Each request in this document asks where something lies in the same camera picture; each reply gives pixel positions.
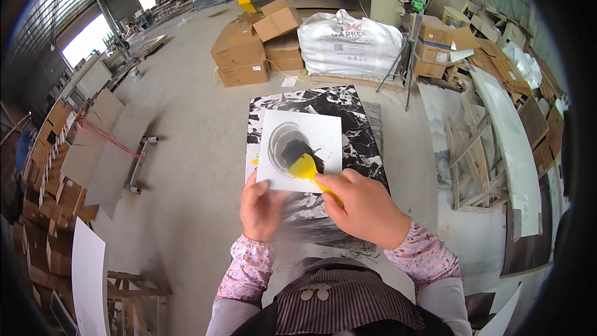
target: right hand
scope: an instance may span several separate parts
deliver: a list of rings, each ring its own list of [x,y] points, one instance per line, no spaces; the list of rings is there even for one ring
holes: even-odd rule
[[[353,169],[344,169],[340,175],[315,174],[315,180],[344,202],[342,207],[331,194],[321,194],[325,211],[347,234],[386,250],[397,249],[407,237],[410,217],[394,204],[382,183]]]

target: floral sleeve cover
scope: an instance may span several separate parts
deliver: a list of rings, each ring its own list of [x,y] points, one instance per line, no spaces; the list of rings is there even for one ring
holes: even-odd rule
[[[261,296],[272,276],[276,252],[272,243],[260,243],[241,235],[230,249],[232,263],[216,298],[248,302],[261,308]]]
[[[386,256],[414,282],[415,294],[433,282],[461,278],[458,257],[445,244],[411,219],[406,239]]]

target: black and white marble slab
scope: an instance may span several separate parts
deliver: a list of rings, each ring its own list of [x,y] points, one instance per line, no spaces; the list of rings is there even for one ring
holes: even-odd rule
[[[286,110],[338,116],[342,120],[342,168],[351,168],[381,182],[389,191],[378,146],[381,137],[379,106],[363,108],[354,86],[335,86],[261,96],[250,101],[247,129],[245,179],[256,165],[265,110]],[[368,116],[375,123],[375,135]],[[281,231],[301,242],[352,250],[375,250],[375,246],[347,235],[325,213],[319,194],[294,193],[286,203]]]

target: white bulk bag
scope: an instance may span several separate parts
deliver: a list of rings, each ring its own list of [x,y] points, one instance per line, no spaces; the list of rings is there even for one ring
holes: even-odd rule
[[[314,14],[297,33],[309,74],[384,78],[402,47],[402,34],[394,26],[352,18],[344,9]]]

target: apron logo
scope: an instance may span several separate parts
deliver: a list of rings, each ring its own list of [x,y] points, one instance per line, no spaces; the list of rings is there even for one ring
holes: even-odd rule
[[[313,291],[317,291],[317,298],[321,301],[326,301],[330,297],[328,289],[332,288],[331,285],[326,283],[313,283],[307,284],[299,288],[302,290],[300,299],[303,301],[309,301],[313,297]]]

